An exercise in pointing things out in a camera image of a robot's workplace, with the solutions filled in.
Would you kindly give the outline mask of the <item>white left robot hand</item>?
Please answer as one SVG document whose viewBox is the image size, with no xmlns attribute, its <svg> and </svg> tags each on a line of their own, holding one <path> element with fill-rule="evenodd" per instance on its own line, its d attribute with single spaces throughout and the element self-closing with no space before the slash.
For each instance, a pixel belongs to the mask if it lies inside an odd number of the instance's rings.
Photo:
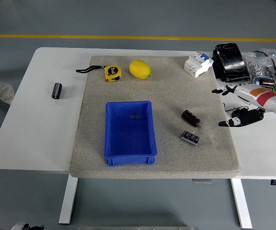
<svg viewBox="0 0 276 230">
<path fill-rule="evenodd" d="M 25 222 L 18 222 L 16 223 L 11 230 L 44 230 L 44 225 L 40 225 L 40 226 L 33 226 L 30 225 L 29 223 L 25 223 Z"/>
</svg>

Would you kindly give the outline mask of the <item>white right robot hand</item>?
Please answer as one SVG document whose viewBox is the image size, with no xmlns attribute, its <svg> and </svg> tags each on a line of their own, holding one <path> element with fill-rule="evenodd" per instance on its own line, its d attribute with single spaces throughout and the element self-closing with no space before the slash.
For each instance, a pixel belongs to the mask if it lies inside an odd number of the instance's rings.
<svg viewBox="0 0 276 230">
<path fill-rule="evenodd" d="M 232 113 L 228 121 L 219 122 L 221 127 L 243 127 L 261 121 L 265 112 L 276 114 L 276 93 L 257 84 L 226 85 L 224 90 L 213 90 L 213 93 L 234 93 L 239 98 L 257 106 L 257 109 L 240 109 Z"/>
</svg>

